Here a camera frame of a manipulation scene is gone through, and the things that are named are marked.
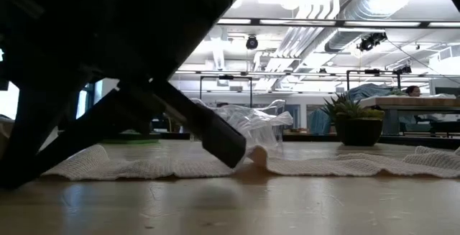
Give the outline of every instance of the potted plant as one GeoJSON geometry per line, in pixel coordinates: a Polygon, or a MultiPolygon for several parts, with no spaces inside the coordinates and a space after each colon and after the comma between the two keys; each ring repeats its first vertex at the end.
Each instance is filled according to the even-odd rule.
{"type": "Polygon", "coordinates": [[[337,94],[337,99],[326,101],[322,110],[335,123],[337,136],[345,145],[373,146],[382,133],[383,111],[363,109],[359,101],[353,101],[348,94],[337,94]]]}

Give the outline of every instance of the cable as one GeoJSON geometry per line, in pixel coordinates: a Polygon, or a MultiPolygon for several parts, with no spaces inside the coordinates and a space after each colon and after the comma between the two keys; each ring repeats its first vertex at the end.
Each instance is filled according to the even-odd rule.
{"type": "Polygon", "coordinates": [[[406,51],[404,51],[401,47],[395,45],[395,44],[394,44],[393,42],[391,42],[389,39],[387,39],[387,41],[388,41],[390,44],[392,44],[394,47],[396,47],[399,51],[404,52],[408,57],[410,57],[410,58],[412,58],[413,60],[415,60],[417,63],[420,63],[421,65],[427,67],[428,69],[432,70],[433,72],[435,72],[435,73],[437,73],[437,74],[439,74],[439,75],[445,77],[446,79],[448,79],[448,80],[450,80],[450,81],[452,81],[452,82],[455,82],[455,83],[457,83],[457,84],[460,85],[460,82],[458,82],[457,80],[454,80],[453,78],[447,77],[447,76],[445,76],[444,74],[439,73],[437,70],[433,69],[433,68],[430,67],[429,65],[427,65],[427,64],[425,64],[425,63],[422,63],[421,61],[417,60],[417,58],[413,57],[412,55],[409,55],[406,51]]]}

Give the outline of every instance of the metal frame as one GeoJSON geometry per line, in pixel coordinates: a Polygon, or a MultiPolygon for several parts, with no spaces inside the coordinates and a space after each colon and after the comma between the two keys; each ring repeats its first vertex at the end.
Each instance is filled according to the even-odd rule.
{"type": "MultiPolygon", "coordinates": [[[[252,108],[252,77],[244,77],[244,76],[232,76],[228,75],[227,77],[230,77],[232,79],[246,79],[249,80],[249,107],[252,108]]],[[[200,77],[200,99],[202,97],[202,92],[203,92],[203,79],[205,78],[219,78],[218,76],[201,76],[200,77]]]]}
{"type": "MultiPolygon", "coordinates": [[[[392,71],[380,71],[381,73],[390,73],[384,74],[384,77],[397,77],[396,73],[392,71]]],[[[336,76],[336,77],[346,77],[346,73],[273,73],[273,72],[236,72],[236,71],[219,71],[219,70],[210,70],[210,71],[199,71],[199,70],[178,70],[175,74],[179,75],[197,75],[197,74],[207,74],[207,75],[232,75],[232,76],[336,76]]],[[[350,74],[350,77],[362,77],[360,74],[350,74]]],[[[460,75],[436,75],[436,74],[404,74],[404,78],[458,78],[460,75]]]]}
{"type": "Polygon", "coordinates": [[[460,21],[222,18],[221,26],[334,27],[366,29],[460,29],[460,21]]]}
{"type": "MultiPolygon", "coordinates": [[[[350,73],[365,73],[365,74],[374,74],[374,73],[366,73],[366,70],[348,70],[346,72],[346,89],[349,91],[350,90],[350,73]]],[[[393,75],[396,75],[397,78],[397,88],[401,89],[401,74],[399,73],[394,73],[390,70],[380,70],[379,73],[375,73],[375,77],[389,77],[389,76],[381,76],[380,73],[392,73],[393,75]]]]}

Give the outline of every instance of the security camera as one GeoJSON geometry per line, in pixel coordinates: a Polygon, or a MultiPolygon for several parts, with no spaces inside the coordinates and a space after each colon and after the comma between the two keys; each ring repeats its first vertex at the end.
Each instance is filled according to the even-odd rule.
{"type": "Polygon", "coordinates": [[[258,46],[259,46],[259,42],[257,41],[257,38],[254,35],[249,36],[246,42],[246,48],[248,50],[254,50],[258,46]]]}

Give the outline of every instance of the succulent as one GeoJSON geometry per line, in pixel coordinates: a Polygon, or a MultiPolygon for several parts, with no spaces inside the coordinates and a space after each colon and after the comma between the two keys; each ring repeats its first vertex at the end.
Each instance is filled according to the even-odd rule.
{"type": "Polygon", "coordinates": [[[382,120],[385,113],[379,110],[363,109],[360,101],[353,101],[346,93],[337,94],[337,99],[331,99],[331,102],[325,99],[325,106],[321,109],[328,114],[332,122],[337,119],[379,119],[382,120]]]}

